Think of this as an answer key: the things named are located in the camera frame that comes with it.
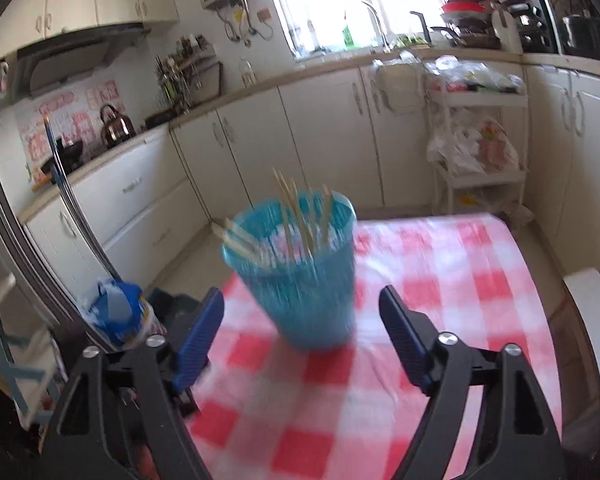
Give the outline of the blue white plastic bag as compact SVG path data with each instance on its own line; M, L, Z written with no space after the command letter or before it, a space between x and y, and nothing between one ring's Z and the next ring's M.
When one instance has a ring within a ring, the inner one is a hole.
M82 318L116 348L134 346L149 323L150 307L140 286L113 278L98 281L79 308Z

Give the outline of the cream blue shelf rack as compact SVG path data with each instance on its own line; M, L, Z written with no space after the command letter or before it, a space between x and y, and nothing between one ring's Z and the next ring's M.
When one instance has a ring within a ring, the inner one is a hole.
M16 288L7 274L0 281L0 307ZM41 327L31 337L6 332L0 315L0 386L12 399L20 426L29 429L50 422L59 400L61 374L50 331Z

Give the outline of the dark dustpan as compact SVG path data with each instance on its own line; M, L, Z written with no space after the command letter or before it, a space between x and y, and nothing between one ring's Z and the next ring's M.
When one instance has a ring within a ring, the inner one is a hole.
M191 296L171 295L161 288L154 288L147 296L147 301L154 310L156 318L170 332L178 325L182 316L194 312L199 301Z

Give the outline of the red white checkered tablecloth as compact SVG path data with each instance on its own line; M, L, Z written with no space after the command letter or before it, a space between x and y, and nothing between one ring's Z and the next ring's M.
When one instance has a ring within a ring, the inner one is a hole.
M554 416L562 412L550 330L528 266L492 216L362 222L355 237L354 331L340 349L291 348L230 274L217 240L188 266L221 287L223 323L194 390L188 428L217 479L387 479L426 405L407 380L378 312L391 285L465 344L524 350Z

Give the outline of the mop pole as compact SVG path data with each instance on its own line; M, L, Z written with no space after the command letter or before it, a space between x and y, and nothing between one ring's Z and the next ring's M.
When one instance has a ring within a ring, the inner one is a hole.
M68 181L67 175L65 173L64 166L62 166L62 162L60 159L60 155L57 148L56 138L53 134L52 126L50 125L50 118L48 116L43 117L45 132L47 136L48 144L50 144L50 152L52 153L53 162L52 162L52 174L55 178L56 185L59 188L59 193L62 201L64 202L66 208L69 211L70 217L72 218L74 224L80 231L85 243L88 248L91 249L91 252L94 254L96 259L102 265L102 267L108 272L108 274L117 281L121 281L122 277L111 263L109 258L106 255L106 252L100 246L95 234L93 233L90 225L88 224L82 208L76 196L73 193L73 189Z

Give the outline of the teal perforated plastic basket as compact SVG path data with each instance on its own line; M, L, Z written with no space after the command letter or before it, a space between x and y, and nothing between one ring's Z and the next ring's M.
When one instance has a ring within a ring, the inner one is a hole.
M300 194L306 222L310 223L306 192ZM320 222L323 195L316 201ZM289 264L280 201L270 198L238 214L234 222L262 243L255 266L221 246L224 262L237 273L248 292L273 322L279 335L300 350L332 350L346 344L354 330L356 213L346 196L332 193L328 246L306 258L298 226L290 220L294 263Z

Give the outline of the black wok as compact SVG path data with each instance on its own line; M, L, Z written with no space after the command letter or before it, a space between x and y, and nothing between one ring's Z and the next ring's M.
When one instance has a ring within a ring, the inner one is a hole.
M56 140L56 151L66 174L82 165L83 149L82 140L71 141L69 144L65 144L61 139Z

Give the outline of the white plastic bags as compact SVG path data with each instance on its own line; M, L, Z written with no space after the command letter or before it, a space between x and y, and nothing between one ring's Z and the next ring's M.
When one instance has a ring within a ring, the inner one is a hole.
M455 177L495 174L519 168L519 155L509 141L505 128L489 116L434 126L426 148L432 164L451 169Z

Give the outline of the copper kettle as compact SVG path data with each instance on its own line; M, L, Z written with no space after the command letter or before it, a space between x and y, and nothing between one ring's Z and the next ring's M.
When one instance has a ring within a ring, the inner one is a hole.
M131 118L121 114L112 104L104 104L99 115L102 121L100 136L108 150L136 136Z

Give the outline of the white storage cart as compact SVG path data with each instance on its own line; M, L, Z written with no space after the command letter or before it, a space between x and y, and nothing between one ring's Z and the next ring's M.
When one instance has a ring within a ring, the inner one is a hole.
M424 64L432 211L525 222L529 96L519 68L442 56Z

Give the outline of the utensil rack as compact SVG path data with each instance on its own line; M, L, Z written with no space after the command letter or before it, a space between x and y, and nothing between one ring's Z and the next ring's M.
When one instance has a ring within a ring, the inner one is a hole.
M181 36L173 53L156 57L156 75L163 99L183 114L223 93L223 63L205 36Z

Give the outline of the range hood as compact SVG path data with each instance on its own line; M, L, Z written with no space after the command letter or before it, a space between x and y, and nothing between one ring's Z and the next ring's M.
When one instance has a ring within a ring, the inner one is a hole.
M149 30L140 22L67 32L19 49L9 63L9 96L39 96L70 78L108 66Z

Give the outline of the clear plastic bottle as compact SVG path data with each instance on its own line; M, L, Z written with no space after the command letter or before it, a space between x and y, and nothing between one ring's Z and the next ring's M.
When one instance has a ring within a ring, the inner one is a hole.
M254 72L251 63L246 58L241 58L239 61L240 76L242 83L246 88L254 86L258 82L256 73Z

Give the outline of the green dish soap bottle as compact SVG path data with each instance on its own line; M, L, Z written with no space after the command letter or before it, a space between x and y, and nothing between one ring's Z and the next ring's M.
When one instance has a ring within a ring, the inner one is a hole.
M343 14L343 28L342 28L342 36L343 36L343 44L347 50L352 50L355 48L355 42L353 40L351 29L349 26L349 21L347 18L347 14Z

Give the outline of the toaster oven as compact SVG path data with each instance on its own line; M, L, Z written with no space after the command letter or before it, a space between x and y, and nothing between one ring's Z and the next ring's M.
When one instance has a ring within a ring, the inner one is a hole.
M600 61L600 12L592 0L502 0L516 18L522 50Z

